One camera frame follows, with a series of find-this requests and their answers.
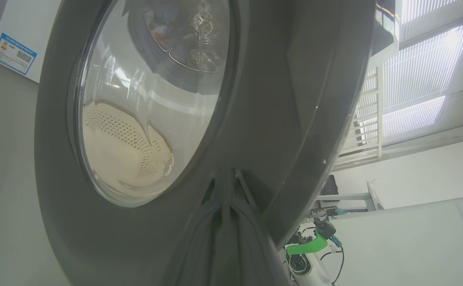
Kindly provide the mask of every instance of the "green bracket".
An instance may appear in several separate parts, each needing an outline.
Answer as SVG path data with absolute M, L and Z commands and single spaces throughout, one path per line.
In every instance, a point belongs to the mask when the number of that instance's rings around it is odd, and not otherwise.
M 305 253 L 318 252 L 324 249 L 326 246 L 328 246 L 327 240 L 317 233 L 316 238 L 310 242 L 288 246 L 286 251 L 288 252 L 288 255 L 302 255 Z

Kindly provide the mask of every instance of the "washing machine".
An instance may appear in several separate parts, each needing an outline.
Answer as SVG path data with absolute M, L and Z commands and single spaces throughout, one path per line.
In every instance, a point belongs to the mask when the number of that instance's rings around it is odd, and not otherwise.
M 371 54 L 374 0 L 65 0 L 35 121 L 71 284 L 283 285 Z

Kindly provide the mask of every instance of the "gray wall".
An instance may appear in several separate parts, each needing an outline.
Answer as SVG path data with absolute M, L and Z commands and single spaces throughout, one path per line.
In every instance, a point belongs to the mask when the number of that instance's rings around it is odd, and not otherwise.
M 6 0 L 0 0 L 0 18 Z M 37 83 L 0 65 L 0 286 L 68 285 L 42 224 L 34 174 Z

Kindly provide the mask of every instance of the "bright light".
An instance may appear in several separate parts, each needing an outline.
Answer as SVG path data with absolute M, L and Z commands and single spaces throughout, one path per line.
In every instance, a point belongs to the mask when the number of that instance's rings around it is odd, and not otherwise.
M 392 136 L 407 131 L 433 125 L 436 121 L 445 96 L 391 112 L 383 116 L 384 136 Z
M 401 23 L 404 24 L 424 14 L 449 5 L 455 0 L 403 0 Z

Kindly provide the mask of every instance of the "beige perforated plastic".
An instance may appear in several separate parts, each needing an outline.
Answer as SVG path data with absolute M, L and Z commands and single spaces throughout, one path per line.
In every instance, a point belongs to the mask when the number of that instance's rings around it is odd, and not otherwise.
M 156 197 L 156 186 L 172 170 L 174 157 L 164 138 L 150 125 L 147 134 L 135 118 L 106 103 L 83 110 L 83 139 L 96 179 L 112 191 L 132 197 Z

